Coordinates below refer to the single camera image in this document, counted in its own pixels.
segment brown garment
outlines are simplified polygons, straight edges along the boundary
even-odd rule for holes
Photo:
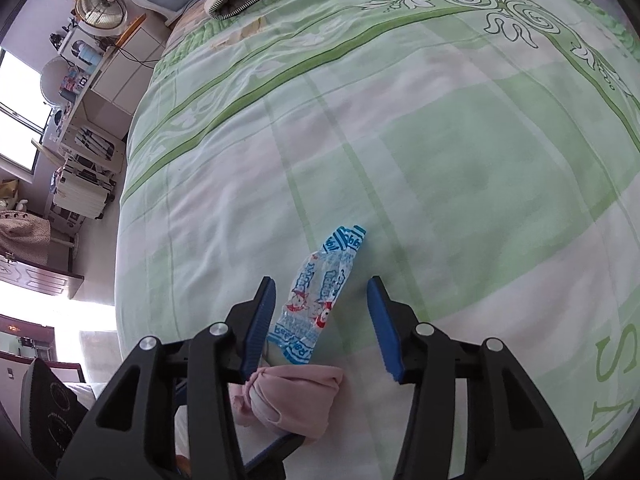
[[[47,265],[51,224],[19,211],[0,212],[0,250],[34,264]]]

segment sunlight on floor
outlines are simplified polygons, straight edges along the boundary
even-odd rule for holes
[[[80,363],[85,369],[80,331],[116,330],[115,307],[47,296],[0,282],[0,314],[56,329],[58,361]]]

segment window frame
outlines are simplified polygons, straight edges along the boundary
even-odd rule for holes
[[[4,55],[6,54],[6,52],[7,51],[0,46],[0,67],[2,66],[2,62],[4,61]],[[0,101],[0,113],[3,113],[5,115],[9,116],[9,118],[13,119],[14,121],[18,121],[20,124],[22,124],[23,126],[27,127],[28,129],[30,129],[34,133],[39,134],[40,135],[39,142],[42,143],[42,138],[44,137],[44,133],[47,131],[47,127],[49,126],[49,121],[51,120],[51,115],[53,113],[53,108],[49,112],[49,117],[47,118],[47,121],[45,122],[43,127],[39,127],[37,124],[32,123],[30,120],[28,120],[27,118],[23,117],[18,112],[15,112],[11,108],[9,108],[2,101]],[[31,168],[27,168],[27,167],[23,166],[22,164],[20,164],[19,162],[16,162],[16,161],[10,159],[9,157],[5,156],[2,152],[0,152],[0,158],[5,163],[7,163],[7,164],[9,164],[11,166],[14,166],[14,167],[16,167],[16,168],[18,168],[20,170],[27,171],[29,174],[32,174],[32,175],[35,174],[36,165],[38,163],[38,157],[39,156],[40,156],[40,151],[36,150],[36,154],[33,157],[33,164],[31,165]]]

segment desk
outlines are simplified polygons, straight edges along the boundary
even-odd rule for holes
[[[160,18],[144,14],[124,32],[118,46],[107,49],[76,102],[65,107],[60,125],[50,138],[63,156],[80,155],[105,170],[120,173],[126,154],[121,139],[129,131],[153,75],[150,67],[162,56],[169,35]],[[100,148],[108,146],[102,141],[113,146],[113,153]]]

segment wooden door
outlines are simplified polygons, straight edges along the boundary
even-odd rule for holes
[[[0,252],[0,280],[50,296],[75,296],[84,276],[41,266]]]

